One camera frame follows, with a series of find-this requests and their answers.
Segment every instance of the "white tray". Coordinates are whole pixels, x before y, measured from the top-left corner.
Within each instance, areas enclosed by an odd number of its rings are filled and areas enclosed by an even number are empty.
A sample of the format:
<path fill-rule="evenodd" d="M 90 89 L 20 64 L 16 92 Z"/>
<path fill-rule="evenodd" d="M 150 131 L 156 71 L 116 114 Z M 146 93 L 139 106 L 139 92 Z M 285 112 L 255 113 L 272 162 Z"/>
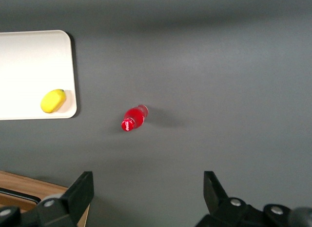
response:
<path fill-rule="evenodd" d="M 63 89 L 66 101 L 52 114 L 43 96 Z M 60 30 L 0 33 L 0 120 L 70 118 L 77 110 L 72 49 Z"/>

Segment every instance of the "gray surface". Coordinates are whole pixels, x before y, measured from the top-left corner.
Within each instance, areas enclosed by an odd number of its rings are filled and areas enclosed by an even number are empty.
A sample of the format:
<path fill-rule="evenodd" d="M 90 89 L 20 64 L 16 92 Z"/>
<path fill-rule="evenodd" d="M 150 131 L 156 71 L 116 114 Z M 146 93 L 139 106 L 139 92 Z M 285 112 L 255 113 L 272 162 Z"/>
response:
<path fill-rule="evenodd" d="M 64 186 L 93 171 L 89 227 L 194 226 L 205 170 L 256 208 L 311 206 L 311 3 L 1 0 L 1 32 L 72 35 L 79 111 L 1 121 L 0 169 Z"/>

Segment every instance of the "plastic bottle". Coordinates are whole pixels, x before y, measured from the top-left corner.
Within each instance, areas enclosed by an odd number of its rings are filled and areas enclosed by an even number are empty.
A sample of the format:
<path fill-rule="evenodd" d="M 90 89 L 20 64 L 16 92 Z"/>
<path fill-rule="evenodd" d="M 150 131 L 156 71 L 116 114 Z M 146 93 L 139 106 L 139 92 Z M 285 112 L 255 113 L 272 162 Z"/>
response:
<path fill-rule="evenodd" d="M 121 123 L 121 128 L 127 132 L 139 128 L 148 115 L 148 109 L 145 105 L 139 105 L 128 110 Z"/>

